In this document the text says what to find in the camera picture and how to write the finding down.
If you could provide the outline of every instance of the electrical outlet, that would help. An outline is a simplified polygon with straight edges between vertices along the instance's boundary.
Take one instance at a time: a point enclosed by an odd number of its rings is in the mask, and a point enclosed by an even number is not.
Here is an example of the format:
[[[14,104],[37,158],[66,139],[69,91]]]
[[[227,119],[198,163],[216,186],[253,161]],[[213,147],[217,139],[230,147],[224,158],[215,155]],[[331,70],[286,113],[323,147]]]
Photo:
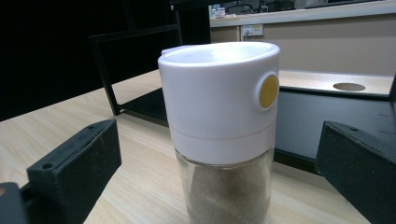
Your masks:
[[[262,24],[243,25],[242,35],[264,35]]]

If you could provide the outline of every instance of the wooden table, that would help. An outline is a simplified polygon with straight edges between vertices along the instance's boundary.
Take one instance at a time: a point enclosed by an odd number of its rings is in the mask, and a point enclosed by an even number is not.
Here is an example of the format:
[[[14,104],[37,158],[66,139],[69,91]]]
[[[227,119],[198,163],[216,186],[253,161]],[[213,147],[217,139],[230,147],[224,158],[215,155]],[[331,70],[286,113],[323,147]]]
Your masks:
[[[287,75],[280,76],[287,82]],[[161,81],[153,71],[113,87],[122,104],[160,88]],[[122,166],[86,223],[188,223],[169,130],[126,114],[113,116],[104,89],[1,122],[0,182],[22,187],[26,168],[104,119],[117,120]],[[271,200],[271,223],[368,223],[323,177],[278,163]]]

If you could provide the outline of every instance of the white cap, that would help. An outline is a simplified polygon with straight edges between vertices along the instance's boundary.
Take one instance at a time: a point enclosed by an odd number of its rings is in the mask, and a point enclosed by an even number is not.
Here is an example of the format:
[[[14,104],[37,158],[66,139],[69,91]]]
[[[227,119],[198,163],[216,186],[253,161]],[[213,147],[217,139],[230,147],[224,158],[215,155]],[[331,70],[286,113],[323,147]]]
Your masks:
[[[194,161],[232,164],[274,144],[279,47],[233,42],[168,52],[158,64],[176,150]]]

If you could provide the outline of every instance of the spice dispenser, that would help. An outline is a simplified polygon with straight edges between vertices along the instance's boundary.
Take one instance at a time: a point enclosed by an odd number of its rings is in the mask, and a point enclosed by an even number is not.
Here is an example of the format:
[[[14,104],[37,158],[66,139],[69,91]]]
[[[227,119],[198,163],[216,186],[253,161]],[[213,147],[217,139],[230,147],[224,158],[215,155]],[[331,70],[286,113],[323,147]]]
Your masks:
[[[279,52],[269,43],[229,42],[159,58],[191,223],[269,221]]]

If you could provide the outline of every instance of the white countertop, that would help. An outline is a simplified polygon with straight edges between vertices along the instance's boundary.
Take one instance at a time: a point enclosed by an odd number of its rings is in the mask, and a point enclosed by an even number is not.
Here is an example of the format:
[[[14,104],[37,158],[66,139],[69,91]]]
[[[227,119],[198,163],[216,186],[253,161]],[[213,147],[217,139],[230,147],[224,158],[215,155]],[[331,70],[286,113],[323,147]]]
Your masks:
[[[210,27],[278,23],[289,21],[315,21],[392,13],[396,13],[396,0],[376,1],[338,7],[319,7],[311,9],[238,15],[234,18],[212,19],[210,20]]]

